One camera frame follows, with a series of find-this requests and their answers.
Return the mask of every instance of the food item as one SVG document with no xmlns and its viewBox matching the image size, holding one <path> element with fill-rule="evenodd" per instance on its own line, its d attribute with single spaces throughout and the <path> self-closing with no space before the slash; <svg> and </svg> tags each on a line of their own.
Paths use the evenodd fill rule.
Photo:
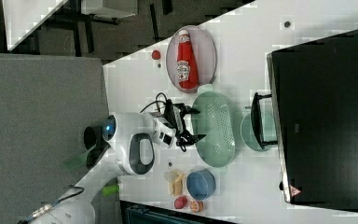
<svg viewBox="0 0 358 224">
<path fill-rule="evenodd" d="M 175 200 L 174 206 L 175 209 L 182 209 L 187 205 L 187 197 L 181 196 Z"/>
<path fill-rule="evenodd" d="M 183 192 L 183 179 L 185 178 L 185 173 L 179 172 L 177 170 L 165 172 L 165 180 L 168 182 L 168 188 L 170 195 L 178 196 Z"/>
<path fill-rule="evenodd" d="M 179 46 L 177 57 L 177 73 L 179 85 L 183 89 L 191 90 L 199 85 L 199 72 L 196 59 L 191 47 L 190 36 L 187 30 L 179 32 Z"/>
<path fill-rule="evenodd" d="M 182 194 L 183 178 L 185 178 L 185 173 L 179 174 L 179 176 L 176 177 L 175 182 L 173 182 L 173 196 L 178 196 L 179 194 Z"/>
<path fill-rule="evenodd" d="M 203 209 L 203 202 L 191 200 L 190 209 L 192 212 L 198 213 Z"/>
<path fill-rule="evenodd" d="M 153 52 L 152 52 L 152 59 L 154 59 L 154 60 L 158 60 L 158 59 L 160 59 L 161 58 L 161 54 L 159 53 L 159 51 L 158 50 L 153 50 Z"/>
</svg>

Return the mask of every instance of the gray partition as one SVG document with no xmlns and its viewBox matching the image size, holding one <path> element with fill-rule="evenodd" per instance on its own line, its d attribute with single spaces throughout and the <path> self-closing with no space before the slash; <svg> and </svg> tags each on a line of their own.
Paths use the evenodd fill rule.
<svg viewBox="0 0 358 224">
<path fill-rule="evenodd" d="M 53 202 L 87 172 L 62 162 L 107 116 L 99 59 L 0 54 L 0 224 Z M 116 223 L 115 203 L 96 197 L 95 223 Z"/>
</svg>

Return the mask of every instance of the red ketchup bottle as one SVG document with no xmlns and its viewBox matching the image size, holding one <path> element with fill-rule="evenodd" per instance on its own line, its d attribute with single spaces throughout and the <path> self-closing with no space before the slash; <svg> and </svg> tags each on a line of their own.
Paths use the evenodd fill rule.
<svg viewBox="0 0 358 224">
<path fill-rule="evenodd" d="M 177 73 L 179 85 L 183 89 L 191 90 L 199 85 L 196 59 L 194 58 L 190 36 L 187 30 L 179 32 Z"/>
</svg>

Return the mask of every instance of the white robot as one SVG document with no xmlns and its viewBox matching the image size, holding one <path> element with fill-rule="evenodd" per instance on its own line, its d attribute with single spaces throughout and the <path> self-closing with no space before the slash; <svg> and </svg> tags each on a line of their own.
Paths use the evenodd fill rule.
<svg viewBox="0 0 358 224">
<path fill-rule="evenodd" d="M 94 224 L 92 199 L 115 177 L 149 172 L 155 159 L 153 143 L 170 147 L 176 138 L 176 145 L 186 148 L 204 137 L 186 130 L 183 116 L 191 113 L 199 111 L 168 100 L 164 114 L 110 116 L 103 125 L 103 139 L 110 148 L 97 164 L 56 202 L 41 207 L 19 224 Z"/>
</svg>

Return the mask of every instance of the red warning label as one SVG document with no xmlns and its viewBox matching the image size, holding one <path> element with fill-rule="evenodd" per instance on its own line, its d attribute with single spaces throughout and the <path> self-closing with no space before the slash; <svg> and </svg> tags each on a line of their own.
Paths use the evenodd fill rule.
<svg viewBox="0 0 358 224">
<path fill-rule="evenodd" d="M 290 193 L 292 194 L 292 197 L 295 197 L 297 194 L 301 193 L 301 190 L 290 185 Z"/>
</svg>

